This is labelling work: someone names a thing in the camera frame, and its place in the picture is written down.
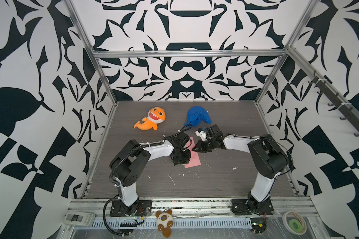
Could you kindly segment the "pink paper sheet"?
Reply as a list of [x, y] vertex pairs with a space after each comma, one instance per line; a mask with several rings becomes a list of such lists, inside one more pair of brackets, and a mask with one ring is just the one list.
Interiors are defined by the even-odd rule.
[[191, 143], [188, 144], [189, 146], [189, 150], [190, 150], [190, 160], [189, 163], [185, 164], [184, 167], [185, 168], [191, 168], [191, 167], [196, 167], [196, 166], [200, 166], [201, 162], [200, 162], [200, 158], [197, 152], [192, 151], [193, 147], [195, 146], [195, 141], [193, 140], [193, 137], [190, 137]]

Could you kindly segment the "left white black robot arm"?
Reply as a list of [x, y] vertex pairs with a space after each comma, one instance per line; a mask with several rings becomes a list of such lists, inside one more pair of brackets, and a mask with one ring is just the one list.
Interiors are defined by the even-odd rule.
[[136, 182], [149, 161], [170, 157], [174, 165], [188, 164], [191, 143], [191, 138], [184, 132], [153, 143], [130, 140], [110, 163], [109, 181], [115, 184], [120, 197], [112, 203], [110, 216], [130, 216], [137, 211], [139, 196]]

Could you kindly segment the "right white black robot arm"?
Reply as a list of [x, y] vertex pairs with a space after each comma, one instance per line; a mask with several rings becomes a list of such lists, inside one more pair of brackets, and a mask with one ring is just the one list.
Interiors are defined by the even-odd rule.
[[192, 149], [195, 152], [207, 153], [219, 148], [251, 154], [257, 170], [254, 186], [248, 193], [247, 199], [231, 200], [231, 211], [235, 215], [271, 215], [273, 211], [271, 190], [285, 168], [292, 164], [291, 156], [281, 149], [281, 145], [269, 134], [262, 136], [224, 135], [216, 124], [199, 128], [195, 134], [200, 137]]

